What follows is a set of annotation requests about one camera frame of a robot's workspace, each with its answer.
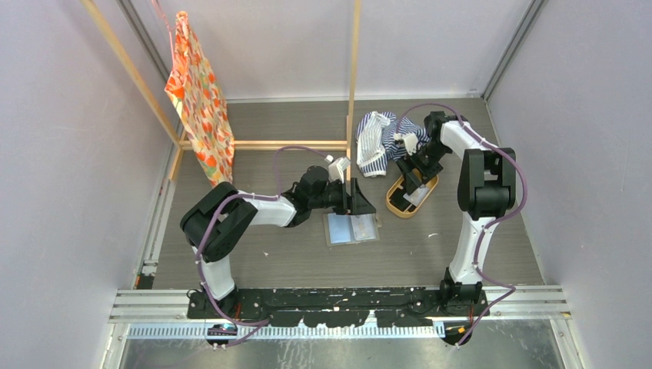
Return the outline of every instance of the black mounting base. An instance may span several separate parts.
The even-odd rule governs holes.
[[[206,293],[190,291],[189,319],[220,318]],[[467,321],[470,312],[478,316],[486,307],[481,292],[477,304],[442,304],[434,288],[243,288],[220,302],[231,317],[243,321],[269,319],[275,327],[296,327],[303,319],[308,327],[362,325],[373,311],[378,327],[431,326],[429,317],[459,317]]]

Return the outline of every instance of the white wall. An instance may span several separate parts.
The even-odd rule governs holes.
[[[162,91],[115,2],[99,5]],[[97,367],[170,141],[79,2],[4,2],[0,18],[0,363]]]
[[[550,0],[491,97],[590,367],[650,367],[652,3]]]
[[[134,2],[171,66],[165,24]],[[188,12],[228,99],[348,96],[352,0],[160,0]],[[357,96],[479,95],[530,0],[364,0]]]

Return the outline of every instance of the orange floral cloth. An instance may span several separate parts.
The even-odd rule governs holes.
[[[165,92],[174,104],[199,164],[211,184],[232,181],[233,134],[226,100],[188,14],[177,14],[174,66]]]

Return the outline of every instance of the floor panel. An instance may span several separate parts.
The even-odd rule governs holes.
[[[357,101],[354,124],[366,112],[394,111],[400,115],[422,101]],[[442,101],[458,108],[474,129],[490,141],[494,132],[480,99]],[[342,101],[309,103],[242,104],[229,107],[238,139],[345,139],[346,104]],[[420,124],[429,108],[408,115]],[[342,156],[342,152],[331,153]],[[234,185],[257,194],[276,192],[272,151],[236,151]],[[421,210],[411,219],[400,219],[384,205],[384,197],[400,172],[390,163],[388,175],[363,178],[352,160],[353,176],[374,204],[382,226],[380,240],[327,247],[322,214],[313,211],[296,228],[250,227],[231,254],[236,284],[242,287],[352,287],[437,285],[451,262],[460,236],[462,214],[456,191],[461,161],[453,155],[442,160],[440,181]],[[312,153],[286,151],[279,158],[283,189],[298,181],[310,165],[323,165]],[[194,155],[185,155],[176,185],[155,288],[196,288],[191,248],[179,221],[211,189]],[[500,224],[494,233],[485,263],[498,280],[540,284],[541,274],[520,216]]]

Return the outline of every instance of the wooden rod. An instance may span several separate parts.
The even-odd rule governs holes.
[[[181,148],[192,150],[190,141],[181,141]],[[288,145],[303,145],[316,150],[345,151],[346,141],[234,141],[238,150],[278,150]]]
[[[186,139],[186,133],[185,130],[181,134],[181,141],[184,141]],[[168,173],[168,179],[170,181],[176,182],[177,178],[179,176],[179,169],[181,168],[181,160],[183,160],[183,154],[185,150],[181,147],[177,147],[177,152],[175,154],[175,160],[172,162],[172,166],[170,167],[170,172]]]
[[[93,18],[95,25],[98,26],[100,32],[102,35],[104,35],[104,38],[111,46],[111,49],[113,49],[113,52],[122,63],[122,66],[125,67],[125,70],[127,73],[129,73],[131,80],[136,84],[136,87],[138,87],[138,90],[141,92],[143,98],[145,98],[146,102],[148,103],[149,108],[154,112],[154,115],[156,115],[158,122],[161,123],[161,126],[163,126],[163,129],[168,133],[168,136],[170,136],[175,145],[179,147],[179,136],[177,136],[177,132],[172,127],[168,117],[165,116],[163,109],[158,104],[158,101],[156,101],[154,94],[151,93],[151,90],[145,83],[145,80],[140,75],[140,73],[138,73],[138,69],[134,65],[134,62],[131,60],[131,58],[129,58],[129,54],[127,54],[125,47],[122,46],[118,36],[115,35],[106,18],[100,12],[100,9],[98,9],[93,0],[79,1],[82,5],[84,5],[84,8],[86,8],[88,14],[91,16],[91,18]]]
[[[360,38],[360,13],[362,0],[355,0],[353,7],[353,37],[351,40],[351,76],[348,89],[347,157],[351,158],[351,136],[353,135],[353,111],[355,100],[355,79],[358,76],[358,39]],[[351,180],[351,168],[347,170],[347,181]]]

